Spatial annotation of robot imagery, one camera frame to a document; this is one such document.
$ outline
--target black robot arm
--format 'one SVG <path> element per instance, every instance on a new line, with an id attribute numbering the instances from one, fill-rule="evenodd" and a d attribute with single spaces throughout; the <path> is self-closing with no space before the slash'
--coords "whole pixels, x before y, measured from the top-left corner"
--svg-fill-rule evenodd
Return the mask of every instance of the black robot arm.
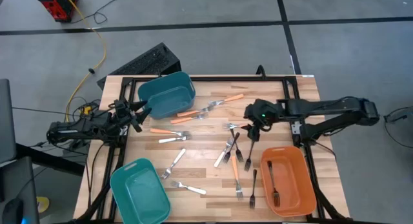
<path id="1" fill-rule="evenodd" d="M 148 108 L 140 113 L 139 110 L 146 104 L 140 101 L 129 104 L 126 99 L 115 100 L 110 105 L 115 109 L 112 114 L 109 110 L 95 111 L 81 117 L 74 122 L 61 123 L 53 122 L 46 134 L 47 140 L 51 144 L 63 143 L 69 139 L 100 139 L 104 142 L 115 141 L 122 135 L 123 127 L 131 124 L 136 132 L 142 131 L 139 124 L 145 120 L 152 110 Z"/>
<path id="2" fill-rule="evenodd" d="M 316 125 L 299 123 L 308 116 L 340 114 L 337 117 Z M 248 125 L 248 137 L 259 141 L 259 131 L 269 131 L 272 124 L 278 122 L 296 122 L 293 130 L 300 136 L 301 142 L 318 139 L 322 134 L 341 130 L 350 125 L 374 125 L 379 121 L 376 105 L 363 98 L 343 97 L 334 101 L 307 101 L 304 99 L 278 99 L 273 104 L 257 99 L 246 107 L 244 118 L 252 121 Z"/>

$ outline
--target concrete floor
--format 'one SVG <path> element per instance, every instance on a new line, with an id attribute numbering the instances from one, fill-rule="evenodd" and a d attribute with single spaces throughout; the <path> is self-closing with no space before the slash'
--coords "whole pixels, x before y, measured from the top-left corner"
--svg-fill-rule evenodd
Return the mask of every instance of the concrete floor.
<path id="1" fill-rule="evenodd" d="M 90 14 L 107 1 L 80 0 L 79 8 Z M 284 4 L 289 20 L 403 17 L 413 12 L 413 0 L 284 0 Z M 108 21 L 97 25 L 91 18 L 92 26 L 281 20 L 277 0 L 118 0 L 102 12 Z M 10 80 L 15 107 L 63 111 L 73 89 L 103 51 L 93 33 L 9 36 L 1 31 L 82 27 L 82 23 L 55 23 L 37 0 L 0 2 L 0 77 Z M 376 102 L 381 114 L 413 104 L 412 22 L 290 28 L 301 71 L 316 76 L 322 99 L 366 97 Z M 253 74 L 259 64 L 268 74 L 294 73 L 282 26 L 104 32 L 102 36 L 108 57 L 78 93 L 89 101 L 101 95 L 98 79 L 160 42 L 180 58 L 189 74 Z M 73 106 L 80 104 L 75 100 Z M 15 110 L 16 139 L 26 145 L 44 141 L 50 122 L 62 118 Z M 413 145 L 411 132 L 402 124 L 390 131 Z M 413 151 L 389 139 L 383 121 L 374 127 L 347 128 L 332 142 L 352 218 L 410 223 Z M 50 153 L 63 154 L 61 150 Z M 52 201 L 42 223 L 69 220 L 80 178 L 46 170 L 35 182 L 37 194 Z"/>

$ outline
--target red device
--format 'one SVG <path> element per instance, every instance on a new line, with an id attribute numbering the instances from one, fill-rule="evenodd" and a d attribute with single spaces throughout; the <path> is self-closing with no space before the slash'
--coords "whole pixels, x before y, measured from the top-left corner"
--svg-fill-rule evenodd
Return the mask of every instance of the red device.
<path id="1" fill-rule="evenodd" d="M 39 0 L 55 21 L 71 22 L 74 11 L 73 5 L 69 0 Z"/>

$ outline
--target teal container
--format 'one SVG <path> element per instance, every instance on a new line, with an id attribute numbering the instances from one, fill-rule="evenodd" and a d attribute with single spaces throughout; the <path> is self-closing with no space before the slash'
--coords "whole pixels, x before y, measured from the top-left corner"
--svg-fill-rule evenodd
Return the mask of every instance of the teal container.
<path id="1" fill-rule="evenodd" d="M 161 119 L 188 110 L 194 105 L 195 89 L 185 72 L 175 72 L 144 83 L 137 90 L 144 106 L 152 108 L 150 117 Z"/>
<path id="2" fill-rule="evenodd" d="M 170 202 L 152 163 L 137 159 L 110 178 L 110 186 L 125 224 L 161 223 L 170 214 Z"/>

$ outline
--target orange plastic bin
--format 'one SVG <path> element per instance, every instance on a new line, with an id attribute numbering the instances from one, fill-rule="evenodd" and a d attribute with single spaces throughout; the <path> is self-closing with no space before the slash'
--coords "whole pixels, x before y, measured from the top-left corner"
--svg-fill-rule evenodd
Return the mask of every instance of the orange plastic bin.
<path id="1" fill-rule="evenodd" d="M 274 205 L 268 161 L 272 162 L 272 173 L 280 198 L 279 207 Z M 266 149 L 260 167 L 267 204 L 273 212 L 282 217 L 302 216 L 310 214 L 316 208 L 316 196 L 307 166 L 297 147 Z"/>

